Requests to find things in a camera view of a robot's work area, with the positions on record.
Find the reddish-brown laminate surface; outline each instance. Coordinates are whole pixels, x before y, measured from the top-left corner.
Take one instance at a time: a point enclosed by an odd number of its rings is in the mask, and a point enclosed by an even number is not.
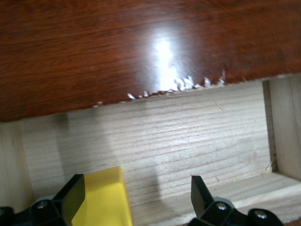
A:
[[[0,121],[301,71],[300,0],[0,2]]]
[[[301,226],[301,219],[287,223],[285,226]]]

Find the unfinished wood panel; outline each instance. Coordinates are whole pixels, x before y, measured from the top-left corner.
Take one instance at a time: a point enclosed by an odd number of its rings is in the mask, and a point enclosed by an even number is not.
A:
[[[301,180],[301,75],[270,81],[279,172]]]
[[[277,172],[277,156],[275,148],[275,137],[274,137],[274,126],[273,126],[273,114],[272,114],[272,104],[271,95],[269,89],[269,81],[264,81],[263,85],[263,95],[265,104],[265,113],[267,119],[268,135],[269,135],[269,152],[271,156],[271,167],[273,172]]]
[[[301,71],[300,0],[0,1],[0,121],[129,101],[190,75]]]
[[[15,211],[33,202],[26,159],[17,122],[0,123],[0,206]]]
[[[212,196],[230,199],[244,214],[251,208],[264,208],[276,213],[283,222],[301,217],[301,182],[279,174],[229,182],[209,190]],[[132,215],[135,226],[176,226],[192,220],[195,212],[190,193],[186,193],[134,207]]]
[[[19,122],[36,198],[121,165],[132,206],[269,173],[262,83],[193,90]]]

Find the clamp jaw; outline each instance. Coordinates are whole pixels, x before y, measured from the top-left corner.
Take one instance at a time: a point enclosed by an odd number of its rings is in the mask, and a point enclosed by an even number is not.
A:
[[[85,199],[84,175],[76,174],[52,200],[41,200],[15,214],[0,208],[0,226],[71,226],[71,220]]]
[[[240,213],[233,204],[215,201],[200,176],[192,176],[191,201],[197,218],[188,226],[284,226],[268,210],[251,209],[248,215]]]

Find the wooden shelf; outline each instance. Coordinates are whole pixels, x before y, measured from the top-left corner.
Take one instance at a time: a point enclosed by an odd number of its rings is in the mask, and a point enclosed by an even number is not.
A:
[[[301,71],[299,0],[0,2],[0,121]]]
[[[300,217],[301,182],[279,174],[269,173],[209,190],[213,196],[230,199],[244,214],[260,207],[269,209],[283,222]],[[196,217],[190,193],[136,206],[132,213],[135,226],[175,226]]]

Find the plywood board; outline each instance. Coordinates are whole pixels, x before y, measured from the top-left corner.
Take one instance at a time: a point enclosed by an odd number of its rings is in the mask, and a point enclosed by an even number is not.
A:
[[[270,91],[278,170],[301,180],[301,74],[271,80]]]
[[[209,188],[212,196],[230,199],[244,214],[251,208],[274,212],[283,222],[301,217],[301,182],[270,173]],[[178,226],[196,217],[190,193],[132,208],[135,226]]]
[[[0,206],[16,212],[33,202],[21,134],[17,122],[0,123]]]
[[[269,173],[260,82],[19,122],[35,198],[121,165],[132,206]]]

